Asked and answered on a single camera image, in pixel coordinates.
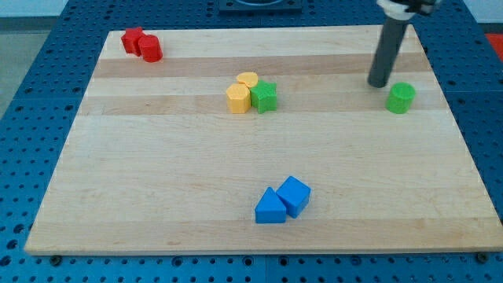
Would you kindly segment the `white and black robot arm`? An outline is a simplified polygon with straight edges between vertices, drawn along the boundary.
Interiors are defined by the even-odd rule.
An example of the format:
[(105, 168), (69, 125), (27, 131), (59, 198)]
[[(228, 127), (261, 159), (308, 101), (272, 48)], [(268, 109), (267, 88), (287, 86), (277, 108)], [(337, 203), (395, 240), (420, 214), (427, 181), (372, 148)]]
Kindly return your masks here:
[(410, 20), (416, 14), (429, 16), (442, 4), (442, 0), (377, 0), (384, 13), (395, 20)]

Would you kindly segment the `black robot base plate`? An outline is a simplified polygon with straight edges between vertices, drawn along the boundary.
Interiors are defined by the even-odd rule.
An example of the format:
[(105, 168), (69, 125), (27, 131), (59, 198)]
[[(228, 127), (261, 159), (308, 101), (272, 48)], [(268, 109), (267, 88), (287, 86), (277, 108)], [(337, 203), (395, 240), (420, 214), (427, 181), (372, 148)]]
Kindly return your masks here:
[(218, 0), (220, 12), (301, 11), (303, 0)]

